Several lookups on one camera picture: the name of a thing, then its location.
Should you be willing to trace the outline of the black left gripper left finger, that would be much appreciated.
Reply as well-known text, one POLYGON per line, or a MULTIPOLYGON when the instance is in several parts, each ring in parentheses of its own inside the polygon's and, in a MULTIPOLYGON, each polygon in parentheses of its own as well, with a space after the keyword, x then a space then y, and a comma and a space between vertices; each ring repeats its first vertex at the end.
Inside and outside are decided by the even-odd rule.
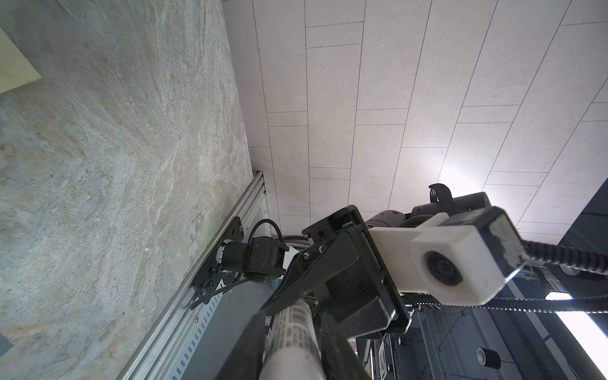
POLYGON ((258 380, 269 330, 266 320, 262 312, 252 316, 215 379, 258 380))

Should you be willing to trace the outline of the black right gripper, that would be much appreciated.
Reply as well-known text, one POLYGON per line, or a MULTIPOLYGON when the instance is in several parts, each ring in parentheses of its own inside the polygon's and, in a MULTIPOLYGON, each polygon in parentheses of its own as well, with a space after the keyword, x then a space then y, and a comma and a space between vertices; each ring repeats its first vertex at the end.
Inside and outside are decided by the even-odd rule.
POLYGON ((408 331, 412 317, 354 205, 303 229, 311 247, 299 253, 279 289, 261 307, 277 314, 299 300, 313 316, 334 316, 348 338, 382 339, 408 331))

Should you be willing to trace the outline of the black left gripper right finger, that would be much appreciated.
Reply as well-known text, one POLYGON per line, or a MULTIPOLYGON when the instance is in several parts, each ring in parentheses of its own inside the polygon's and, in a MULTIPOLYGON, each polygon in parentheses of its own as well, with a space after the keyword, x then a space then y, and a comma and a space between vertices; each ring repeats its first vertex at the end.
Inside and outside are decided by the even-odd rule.
POLYGON ((318 329, 321 365, 327 379, 369 379, 364 366, 330 313, 322 313, 318 329))

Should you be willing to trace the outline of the white glue stick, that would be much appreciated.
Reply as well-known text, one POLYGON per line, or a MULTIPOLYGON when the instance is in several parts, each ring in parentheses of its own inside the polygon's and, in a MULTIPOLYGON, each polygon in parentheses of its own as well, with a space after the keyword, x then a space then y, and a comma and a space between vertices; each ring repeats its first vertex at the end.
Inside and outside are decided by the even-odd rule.
POLYGON ((302 300, 273 321, 260 379, 325 379, 310 307, 302 300))

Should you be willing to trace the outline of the cream yellow envelope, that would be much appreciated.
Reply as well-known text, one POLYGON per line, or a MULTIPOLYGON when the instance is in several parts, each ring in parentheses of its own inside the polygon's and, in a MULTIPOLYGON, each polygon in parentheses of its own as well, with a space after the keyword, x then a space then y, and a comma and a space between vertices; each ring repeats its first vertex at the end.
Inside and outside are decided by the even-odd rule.
POLYGON ((1 93, 6 93, 41 79, 38 71, 3 30, 1 30, 0 59, 1 93))

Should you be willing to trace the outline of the grey envelope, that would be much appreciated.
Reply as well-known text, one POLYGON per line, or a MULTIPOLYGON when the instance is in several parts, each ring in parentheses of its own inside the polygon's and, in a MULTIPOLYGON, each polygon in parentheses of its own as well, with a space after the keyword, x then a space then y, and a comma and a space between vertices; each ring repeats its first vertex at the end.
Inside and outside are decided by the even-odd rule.
POLYGON ((4 356, 14 345, 2 334, 0 334, 0 356, 4 356))

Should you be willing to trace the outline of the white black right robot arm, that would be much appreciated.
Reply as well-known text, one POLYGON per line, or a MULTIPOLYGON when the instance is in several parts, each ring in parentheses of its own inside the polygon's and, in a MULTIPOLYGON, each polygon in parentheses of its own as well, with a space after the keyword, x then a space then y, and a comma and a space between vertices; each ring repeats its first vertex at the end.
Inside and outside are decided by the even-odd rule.
POLYGON ((404 294, 479 306, 498 291, 501 275, 482 229, 467 221, 488 206, 484 193, 456 198, 442 184, 431 185, 429 203, 408 214, 386 211, 364 221, 348 206, 307 227, 311 244, 291 263, 283 234, 226 238, 209 278, 195 278, 191 308, 210 302, 213 280, 232 272, 236 284, 281 279, 261 308, 267 316, 312 297, 313 318, 332 315, 347 337, 404 333, 411 320, 404 294))

